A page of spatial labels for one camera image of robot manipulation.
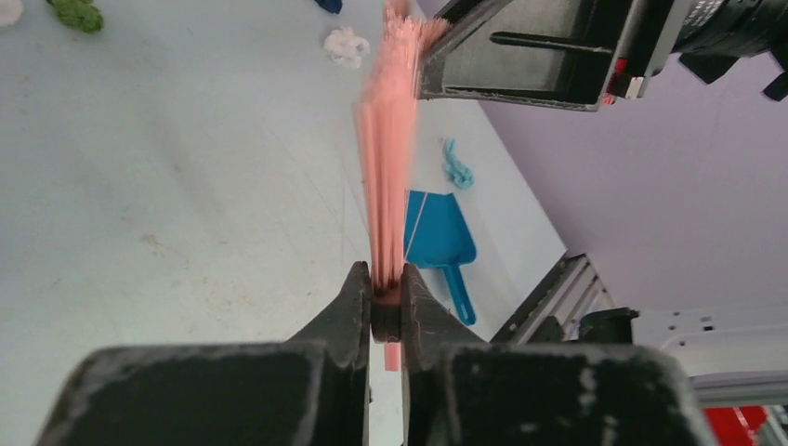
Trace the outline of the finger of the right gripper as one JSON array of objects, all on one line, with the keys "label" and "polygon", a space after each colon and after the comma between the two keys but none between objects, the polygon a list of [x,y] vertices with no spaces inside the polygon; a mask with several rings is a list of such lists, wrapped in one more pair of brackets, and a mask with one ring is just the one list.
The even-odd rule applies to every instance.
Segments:
[{"label": "finger of the right gripper", "polygon": [[421,98],[594,112],[640,98],[677,40],[677,3],[450,1],[450,30],[423,61]]}]

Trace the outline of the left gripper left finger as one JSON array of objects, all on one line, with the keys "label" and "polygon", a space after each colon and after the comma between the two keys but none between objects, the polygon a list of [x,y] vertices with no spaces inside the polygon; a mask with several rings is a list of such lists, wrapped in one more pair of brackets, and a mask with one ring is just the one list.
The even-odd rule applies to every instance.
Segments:
[{"label": "left gripper left finger", "polygon": [[65,381],[40,445],[365,445],[371,278],[283,342],[103,348]]}]

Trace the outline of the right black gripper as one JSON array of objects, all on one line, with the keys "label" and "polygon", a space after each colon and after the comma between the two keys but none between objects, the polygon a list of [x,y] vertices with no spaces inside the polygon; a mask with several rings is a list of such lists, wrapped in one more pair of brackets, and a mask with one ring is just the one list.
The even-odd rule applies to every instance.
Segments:
[{"label": "right black gripper", "polygon": [[787,0],[692,1],[673,52],[707,85],[739,59],[769,53],[781,73],[763,94],[782,101],[787,97]]}]

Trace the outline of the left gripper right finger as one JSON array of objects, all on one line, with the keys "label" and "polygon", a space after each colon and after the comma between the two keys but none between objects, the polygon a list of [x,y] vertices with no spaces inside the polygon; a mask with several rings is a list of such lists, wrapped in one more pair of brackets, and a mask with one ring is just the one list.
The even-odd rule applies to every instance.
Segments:
[{"label": "left gripper right finger", "polygon": [[489,344],[401,277],[408,445],[714,445],[677,361],[651,348]]}]

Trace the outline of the blue plastic dustpan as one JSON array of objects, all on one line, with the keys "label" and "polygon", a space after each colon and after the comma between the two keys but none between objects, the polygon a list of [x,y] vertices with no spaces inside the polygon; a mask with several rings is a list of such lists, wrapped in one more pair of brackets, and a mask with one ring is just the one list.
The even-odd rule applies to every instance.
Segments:
[{"label": "blue plastic dustpan", "polygon": [[409,263],[442,272],[460,322],[475,324],[461,267],[476,260],[477,248],[455,195],[410,191],[404,244]]}]

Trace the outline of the pink hand brush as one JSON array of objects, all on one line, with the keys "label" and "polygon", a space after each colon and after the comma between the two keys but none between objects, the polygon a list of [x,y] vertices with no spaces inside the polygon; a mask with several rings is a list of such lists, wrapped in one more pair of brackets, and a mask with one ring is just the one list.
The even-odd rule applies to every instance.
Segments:
[{"label": "pink hand brush", "polygon": [[387,1],[377,55],[354,108],[371,253],[372,329],[390,372],[401,367],[401,275],[422,59],[449,28],[445,19],[416,17],[409,1]]}]

